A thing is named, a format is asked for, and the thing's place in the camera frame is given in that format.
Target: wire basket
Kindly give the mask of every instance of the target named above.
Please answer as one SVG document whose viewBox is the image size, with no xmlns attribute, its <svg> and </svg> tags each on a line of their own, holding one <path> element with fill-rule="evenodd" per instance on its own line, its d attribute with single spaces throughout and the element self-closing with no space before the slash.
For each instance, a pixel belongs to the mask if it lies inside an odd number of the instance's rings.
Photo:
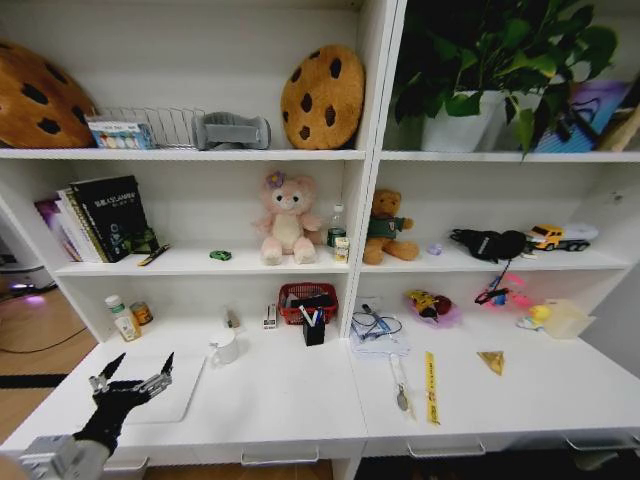
<svg viewBox="0 0 640 480">
<path fill-rule="evenodd" d="M 302 325 L 304 322 L 304 316 L 298 308 L 287 307 L 287 297 L 289 294 L 294 294 L 298 299 L 313 297 L 314 295 L 321 295 L 323 293 L 329 294 L 331 297 L 331 306 L 322 307 L 324 310 L 324 323 L 329 321 L 335 316 L 338 311 L 338 297 L 336 296 L 336 289 L 330 283 L 288 283 L 280 288 L 280 294 L 278 295 L 278 311 L 280 316 L 285 319 L 289 325 Z M 310 316 L 313 316 L 316 311 L 315 307 L 306 307 L 305 310 Z"/>
<path fill-rule="evenodd" d="M 195 149 L 191 120 L 199 108 L 98 107 L 94 115 L 109 120 L 146 123 L 157 148 Z"/>
</svg>

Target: green toy car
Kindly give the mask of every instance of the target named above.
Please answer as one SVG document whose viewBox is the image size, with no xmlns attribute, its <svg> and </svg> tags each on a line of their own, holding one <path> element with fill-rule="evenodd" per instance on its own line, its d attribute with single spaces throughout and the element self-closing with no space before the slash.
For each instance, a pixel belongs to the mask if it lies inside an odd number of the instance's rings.
<svg viewBox="0 0 640 480">
<path fill-rule="evenodd" d="M 226 250 L 214 250 L 209 254 L 209 258 L 215 258 L 216 260 L 226 262 L 231 258 L 231 252 L 227 252 Z"/>
</svg>

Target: green shirt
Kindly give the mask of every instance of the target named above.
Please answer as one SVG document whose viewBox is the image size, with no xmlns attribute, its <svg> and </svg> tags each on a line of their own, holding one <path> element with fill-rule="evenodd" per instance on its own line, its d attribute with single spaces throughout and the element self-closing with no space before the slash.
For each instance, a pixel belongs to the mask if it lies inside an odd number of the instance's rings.
<svg viewBox="0 0 640 480">
<path fill-rule="evenodd" d="M 399 217 L 371 217 L 369 219 L 368 237 L 396 238 L 397 232 L 404 227 L 404 218 Z"/>
</svg>

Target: yellow ruler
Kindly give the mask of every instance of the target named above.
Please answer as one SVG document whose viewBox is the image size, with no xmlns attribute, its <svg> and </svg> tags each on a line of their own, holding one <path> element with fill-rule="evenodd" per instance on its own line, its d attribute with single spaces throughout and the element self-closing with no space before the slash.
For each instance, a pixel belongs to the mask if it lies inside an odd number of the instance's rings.
<svg viewBox="0 0 640 480">
<path fill-rule="evenodd" d="M 440 425 L 436 398 L 436 363 L 433 353 L 426 352 L 425 365 L 427 366 L 427 421 L 434 425 Z"/>
</svg>

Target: white bookshelf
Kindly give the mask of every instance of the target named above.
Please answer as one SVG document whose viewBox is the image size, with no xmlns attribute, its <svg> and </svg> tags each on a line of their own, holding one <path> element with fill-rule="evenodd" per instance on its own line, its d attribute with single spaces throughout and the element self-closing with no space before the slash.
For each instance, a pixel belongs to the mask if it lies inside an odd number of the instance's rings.
<svg viewBox="0 0 640 480">
<path fill-rule="evenodd" d="M 633 2 L 600 4 L 608 15 L 602 23 L 611 20 L 620 29 L 611 75 L 626 78 L 636 68 L 638 34 L 621 12 L 640 12 Z M 605 442 L 605 430 L 640 433 L 633 403 L 640 380 L 581 340 L 557 342 L 523 332 L 513 326 L 513 315 L 494 318 L 474 305 L 504 265 L 473 259 L 448 240 L 453 228 L 503 231 L 591 222 L 600 235 L 584 252 L 540 252 L 535 260 L 518 258 L 511 265 L 532 297 L 569 298 L 591 311 L 640 258 L 640 153 L 531 154 L 523 161 L 518 152 L 384 148 L 405 7 L 406 0 L 138 0 L 127 2 L 123 15 L 125 6 L 117 1 L 2 3 L 9 39 L 59 63 L 96 103 L 196 105 L 262 115 L 273 134 L 267 151 L 0 149 L 0 208 L 99 341 L 3 451 L 16 454 L 36 435 L 73 428 L 60 412 L 74 396 L 86 394 L 89 372 L 97 373 L 117 353 L 207 351 L 224 305 L 237 310 L 246 329 L 241 338 L 247 348 L 239 360 L 228 369 L 205 368 L 183 422 L 125 428 L 119 458 L 149 456 L 154 465 L 220 463 L 239 462 L 244 452 L 284 461 L 284 454 L 300 447 L 301 458 L 317 449 L 320 458 L 334 460 L 337 480 L 350 480 L 362 454 L 407 454 L 408 445 L 432 453 L 455 447 L 465 455 L 474 453 L 478 437 L 487 450 L 498 451 L 527 447 L 529 438 L 563 444 L 562 435 L 573 429 L 596 443 Z M 102 48 L 107 43 L 110 48 Z M 281 125 L 282 86 L 305 55 L 329 43 L 354 48 L 367 73 L 354 149 L 295 150 Z M 297 265 L 290 257 L 275 267 L 261 262 L 262 239 L 251 222 L 263 214 L 259 184 L 275 169 L 316 179 L 314 213 L 327 217 L 336 202 L 344 203 L 348 264 L 335 263 L 323 247 L 314 264 Z M 72 181 L 127 174 L 139 183 L 160 242 L 173 247 L 147 267 L 138 267 L 142 256 L 133 255 L 115 264 L 69 262 L 33 202 Z M 378 187 L 402 192 L 399 215 L 413 218 L 415 227 L 400 239 L 420 244 L 416 261 L 386 256 L 381 265 L 363 265 L 369 206 Z M 441 256 L 426 253 L 431 242 L 444 244 Z M 218 249 L 230 250 L 233 259 L 210 259 Z M 271 332 L 259 328 L 280 286 L 304 281 L 332 283 L 338 295 L 338 315 L 319 348 L 304 346 L 299 327 L 281 322 Z M 401 302 L 409 288 L 451 296 L 464 311 L 462 326 L 435 331 L 416 323 Z M 151 306 L 157 319 L 140 340 L 124 344 L 114 331 L 103 304 L 113 293 Z M 357 295 L 382 297 L 384 310 L 397 313 L 411 336 L 413 350 L 404 363 L 419 416 L 415 424 L 396 421 L 384 361 L 350 353 Z M 508 376 L 492 377 L 476 359 L 479 348 L 505 350 Z M 445 423 L 439 429 L 425 423 L 426 349 L 443 365 L 438 385 Z M 310 382 L 313 368 L 321 373 Z M 576 391 L 568 392 L 566 381 L 573 378 Z M 591 380 L 608 389 L 590 395 Z M 472 402 L 485 391 L 486 397 Z M 524 392 L 529 396 L 523 398 Z M 306 403 L 316 409 L 313 415 L 305 415 Z M 571 404 L 580 408 L 563 417 Z M 602 404 L 615 412 L 603 413 Z M 485 417 L 470 414 L 478 406 L 486 408 Z M 533 413 L 523 417 L 523 409 Z"/>
</svg>

